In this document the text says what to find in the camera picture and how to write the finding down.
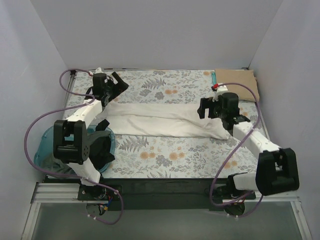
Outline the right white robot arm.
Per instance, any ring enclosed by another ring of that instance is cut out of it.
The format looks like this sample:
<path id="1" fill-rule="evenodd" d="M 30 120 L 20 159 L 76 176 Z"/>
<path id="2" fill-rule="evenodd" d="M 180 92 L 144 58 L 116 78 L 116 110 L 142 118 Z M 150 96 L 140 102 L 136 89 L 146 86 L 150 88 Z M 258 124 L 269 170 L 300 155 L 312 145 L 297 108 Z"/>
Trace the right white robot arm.
<path id="1" fill-rule="evenodd" d="M 228 176 L 226 192 L 230 198 L 237 199 L 245 191 L 269 196 L 299 189 L 295 152 L 291 148 L 281 148 L 256 131 L 250 120 L 240 113 L 237 94 L 226 92 L 217 97 L 202 98 L 197 113 L 200 119 L 221 119 L 223 128 L 257 159 L 255 172 Z"/>

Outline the white t shirt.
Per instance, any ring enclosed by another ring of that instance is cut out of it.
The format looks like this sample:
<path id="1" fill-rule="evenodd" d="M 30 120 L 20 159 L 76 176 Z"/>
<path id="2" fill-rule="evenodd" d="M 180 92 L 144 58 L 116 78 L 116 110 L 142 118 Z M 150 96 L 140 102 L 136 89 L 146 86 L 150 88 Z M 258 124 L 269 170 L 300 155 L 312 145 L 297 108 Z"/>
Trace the white t shirt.
<path id="1" fill-rule="evenodd" d="M 117 103 L 107 105 L 97 120 L 106 119 L 116 135 L 227 140 L 218 118 L 200 119 L 196 103 Z"/>

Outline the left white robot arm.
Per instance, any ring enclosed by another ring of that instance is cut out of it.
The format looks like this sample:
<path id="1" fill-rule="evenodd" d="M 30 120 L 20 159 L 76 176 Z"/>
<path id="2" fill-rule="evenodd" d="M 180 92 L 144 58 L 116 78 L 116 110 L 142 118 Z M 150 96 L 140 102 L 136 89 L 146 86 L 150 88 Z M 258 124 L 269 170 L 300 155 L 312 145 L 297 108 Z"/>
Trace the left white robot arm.
<path id="1" fill-rule="evenodd" d="M 121 93 L 128 89 L 115 71 L 111 75 L 104 72 L 92 75 L 93 86 L 83 93 L 83 104 L 65 120 L 57 120 L 53 125 L 53 156 L 69 166 L 80 178 L 81 183 L 90 186 L 89 194 L 95 200 L 106 196 L 106 187 L 99 183 L 101 173 L 90 160 L 90 144 L 87 129 L 97 115 Z"/>

